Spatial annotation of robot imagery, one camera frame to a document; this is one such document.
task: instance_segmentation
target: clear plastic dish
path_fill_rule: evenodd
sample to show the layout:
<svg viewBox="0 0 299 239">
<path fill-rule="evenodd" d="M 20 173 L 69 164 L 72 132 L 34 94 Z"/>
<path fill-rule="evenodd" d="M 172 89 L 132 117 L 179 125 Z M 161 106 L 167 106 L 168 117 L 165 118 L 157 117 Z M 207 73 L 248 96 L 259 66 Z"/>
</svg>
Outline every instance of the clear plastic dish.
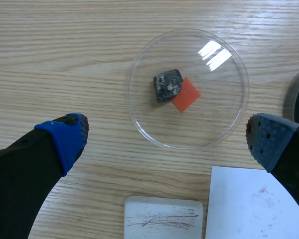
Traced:
<svg viewBox="0 0 299 239">
<path fill-rule="evenodd" d="M 157 103 L 153 77 L 177 69 L 201 97 L 185 112 Z M 154 144 L 176 151 L 205 150 L 222 140 L 244 115 L 249 80 L 243 61 L 223 39 L 202 30 L 182 29 L 151 41 L 135 58 L 127 81 L 127 102 L 139 132 Z"/>
</svg>

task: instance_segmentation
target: wood grain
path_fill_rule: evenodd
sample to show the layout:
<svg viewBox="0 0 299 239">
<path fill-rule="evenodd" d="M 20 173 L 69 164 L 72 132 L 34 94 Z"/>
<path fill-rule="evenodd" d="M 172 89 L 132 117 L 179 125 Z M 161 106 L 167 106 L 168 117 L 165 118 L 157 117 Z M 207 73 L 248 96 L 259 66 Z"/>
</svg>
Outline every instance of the wood grain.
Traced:
<svg viewBox="0 0 299 239">
<path fill-rule="evenodd" d="M 178 28 L 224 38 L 249 73 L 246 115 L 205 152 L 160 149 L 126 107 L 134 57 Z M 212 165 L 260 168 L 245 123 L 257 112 L 281 115 L 298 71 L 299 0 L 0 1 L 0 149 L 68 112 L 85 114 L 91 126 L 82 157 L 49 194 L 29 238 L 123 238 L 131 195 L 200 200 L 206 215 Z"/>
</svg>

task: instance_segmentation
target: orange square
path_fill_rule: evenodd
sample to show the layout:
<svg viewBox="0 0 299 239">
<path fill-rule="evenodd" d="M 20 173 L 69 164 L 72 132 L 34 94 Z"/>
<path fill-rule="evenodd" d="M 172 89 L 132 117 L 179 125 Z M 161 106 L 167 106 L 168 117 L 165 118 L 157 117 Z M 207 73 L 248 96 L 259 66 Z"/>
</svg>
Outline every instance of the orange square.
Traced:
<svg viewBox="0 0 299 239">
<path fill-rule="evenodd" d="M 192 103 L 200 97 L 199 91 L 186 77 L 181 84 L 181 91 L 171 101 L 180 112 L 184 112 Z"/>
</svg>

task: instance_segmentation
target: blue rubber fingertip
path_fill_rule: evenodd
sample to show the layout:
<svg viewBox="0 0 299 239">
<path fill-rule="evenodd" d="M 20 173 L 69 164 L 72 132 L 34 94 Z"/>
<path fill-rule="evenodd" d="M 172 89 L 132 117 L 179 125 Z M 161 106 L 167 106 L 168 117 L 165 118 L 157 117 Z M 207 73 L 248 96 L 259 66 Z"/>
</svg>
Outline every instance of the blue rubber fingertip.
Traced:
<svg viewBox="0 0 299 239">
<path fill-rule="evenodd" d="M 67 114 L 67 116 L 77 116 L 76 124 L 71 126 L 63 122 L 46 121 L 34 127 L 44 129 L 52 135 L 62 165 L 63 177 L 73 167 L 78 153 L 86 145 L 89 131 L 88 120 L 84 115 Z"/>
</svg>

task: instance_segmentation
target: dark gray rock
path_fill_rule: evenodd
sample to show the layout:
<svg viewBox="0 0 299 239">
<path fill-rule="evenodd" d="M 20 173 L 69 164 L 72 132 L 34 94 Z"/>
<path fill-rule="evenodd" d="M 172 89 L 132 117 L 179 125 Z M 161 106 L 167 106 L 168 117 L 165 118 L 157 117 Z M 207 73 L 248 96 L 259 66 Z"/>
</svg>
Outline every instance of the dark gray rock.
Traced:
<svg viewBox="0 0 299 239">
<path fill-rule="evenodd" d="M 178 70 L 163 72 L 154 76 L 154 88 L 158 103 L 169 101 L 181 91 L 183 78 Z"/>
</svg>

